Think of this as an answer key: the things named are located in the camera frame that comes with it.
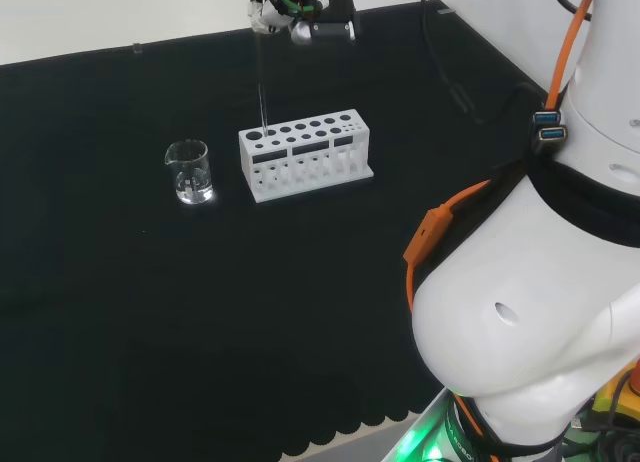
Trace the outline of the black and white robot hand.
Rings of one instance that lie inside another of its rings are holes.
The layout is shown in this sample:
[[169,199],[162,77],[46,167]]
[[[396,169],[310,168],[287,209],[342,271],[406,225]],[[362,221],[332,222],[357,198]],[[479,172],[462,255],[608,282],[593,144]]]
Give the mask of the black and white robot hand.
[[356,40],[354,0],[249,0],[248,18],[254,32],[287,32],[300,46]]

